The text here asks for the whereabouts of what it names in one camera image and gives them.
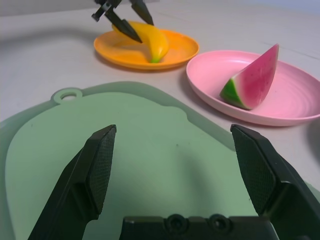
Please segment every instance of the watermelon rind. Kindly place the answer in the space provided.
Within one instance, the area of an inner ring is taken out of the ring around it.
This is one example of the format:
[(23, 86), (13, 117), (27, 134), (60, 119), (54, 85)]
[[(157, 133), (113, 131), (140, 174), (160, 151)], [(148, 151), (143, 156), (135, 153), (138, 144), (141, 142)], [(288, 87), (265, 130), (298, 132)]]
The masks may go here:
[(238, 108), (242, 108), (245, 110), (250, 110), (247, 106), (244, 105), (244, 103), (241, 101), (236, 85), (235, 80), (230, 78), (229, 81), (224, 85), (222, 91), (220, 92), (220, 97), (227, 102), (230, 105), (233, 105)]

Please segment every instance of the toy watermelon slice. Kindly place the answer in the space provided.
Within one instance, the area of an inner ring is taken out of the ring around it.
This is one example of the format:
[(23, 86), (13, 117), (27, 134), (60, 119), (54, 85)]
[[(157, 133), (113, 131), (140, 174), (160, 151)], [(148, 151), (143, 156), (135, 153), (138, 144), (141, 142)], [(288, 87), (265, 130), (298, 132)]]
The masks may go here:
[(252, 110), (265, 100), (274, 80), (279, 45), (276, 44), (258, 59), (231, 77), (220, 97), (228, 104)]

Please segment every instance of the plate rim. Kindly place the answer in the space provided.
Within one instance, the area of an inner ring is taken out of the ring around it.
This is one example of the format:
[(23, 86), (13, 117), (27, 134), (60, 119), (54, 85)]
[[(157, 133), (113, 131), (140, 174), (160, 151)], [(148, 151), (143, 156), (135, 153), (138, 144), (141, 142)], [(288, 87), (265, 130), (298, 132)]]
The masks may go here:
[[(220, 104), (221, 106), (223, 107), (227, 107), (227, 108), (230, 108), (230, 109), (233, 109), (235, 111), (240, 111), (244, 114), (247, 114), (249, 116), (255, 116), (255, 117), (259, 117), (259, 118), (262, 118), (262, 119), (265, 119), (265, 120), (279, 120), (279, 121), (294, 121), (294, 122), (305, 122), (305, 121), (310, 121), (310, 120), (314, 120), (314, 119), (317, 119), (317, 118), (320, 118), (320, 113), (319, 114), (316, 114), (316, 115), (312, 115), (312, 116), (304, 116), (304, 117), (276, 117), (276, 116), (267, 116), (267, 115), (259, 115), (259, 114), (256, 114), (256, 113), (253, 113), (251, 111), (248, 111), (248, 110), (244, 110), (244, 109), (241, 109), (241, 108), (238, 108), (238, 107), (235, 107), (235, 106), (232, 106), (230, 104), (227, 104), (226, 102), (223, 102), (205, 92), (203, 92), (202, 90), (200, 90), (194, 83), (193, 81), (191, 80), (190, 78), (190, 75), (189, 75), (189, 69), (190, 69), (190, 66), (191, 64), (193, 64), (194, 61), (197, 61), (197, 58), (200, 58), (201, 56), (203, 55), (209, 55), (209, 54), (213, 54), (213, 53), (235, 53), (235, 54), (246, 54), (246, 55), (251, 55), (251, 56), (254, 56), (254, 57), (260, 57), (261, 54), (258, 54), (258, 53), (255, 53), (255, 52), (249, 52), (249, 51), (240, 51), (240, 50), (213, 50), (213, 51), (206, 51), (206, 52), (203, 52), (203, 53), (200, 53), (198, 54), (197, 56), (193, 57), (188, 63), (187, 63), (187, 66), (186, 66), (186, 75), (187, 75), (187, 78), (188, 78), (188, 81), (189, 83), (192, 85), (192, 88), (196, 88), (197, 91), (199, 91), (200, 93), (202, 93), (203, 95), (205, 95), (207, 98), (210, 98), (212, 101), (214, 101), (215, 103), (217, 104)], [(284, 61), (281, 61), (281, 60), (278, 60), (278, 63), (281, 63), (282, 65), (284, 66), (289, 66), (290, 68), (294, 68), (294, 69), (297, 69), (298, 71), (308, 75), (309, 77), (311, 77), (312, 79), (314, 79), (315, 81), (318, 82), (318, 84), (320, 85), (320, 81), (312, 76), (311, 74), (309, 74), (308, 72), (302, 70), (301, 68), (299, 67), (296, 67), (290, 63), (287, 63), (287, 62), (284, 62)], [(247, 122), (250, 122), (252, 123), (253, 121), (249, 120), (249, 119), (246, 119), (245, 121)]]

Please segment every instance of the toy banana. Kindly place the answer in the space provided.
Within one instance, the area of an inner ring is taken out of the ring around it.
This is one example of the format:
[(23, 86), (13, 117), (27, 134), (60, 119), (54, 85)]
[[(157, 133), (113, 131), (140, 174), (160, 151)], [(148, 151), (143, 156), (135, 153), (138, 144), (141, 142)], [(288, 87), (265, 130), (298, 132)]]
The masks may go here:
[[(142, 42), (148, 46), (151, 54), (151, 63), (159, 63), (169, 50), (169, 43), (166, 35), (150, 24), (135, 21), (129, 21), (129, 24), (139, 35)], [(126, 36), (114, 25), (112, 25), (112, 28), (122, 36)]]

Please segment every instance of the white table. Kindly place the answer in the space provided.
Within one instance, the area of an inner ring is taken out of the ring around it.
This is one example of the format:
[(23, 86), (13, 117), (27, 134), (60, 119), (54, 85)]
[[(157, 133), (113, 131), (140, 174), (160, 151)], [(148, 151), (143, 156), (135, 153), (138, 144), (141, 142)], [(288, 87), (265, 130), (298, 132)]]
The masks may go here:
[[(162, 0), (148, 8), (159, 28), (196, 39), (200, 53), (225, 49), (263, 53), (279, 43), (280, 60), (320, 79), (320, 15), (241, 2)], [(94, 39), (111, 30), (106, 19), (96, 23), (91, 18), (96, 10), (0, 18), (0, 121), (48, 101), (62, 88), (146, 83), (226, 130), (231, 123), (240, 123), (260, 132), (302, 178), (320, 190), (320, 120), (283, 128), (239, 122), (199, 100), (187, 83), (184, 67), (150, 73), (111, 67), (94, 52)], [(116, 12), (127, 20), (139, 20), (129, 5), (119, 6)]]

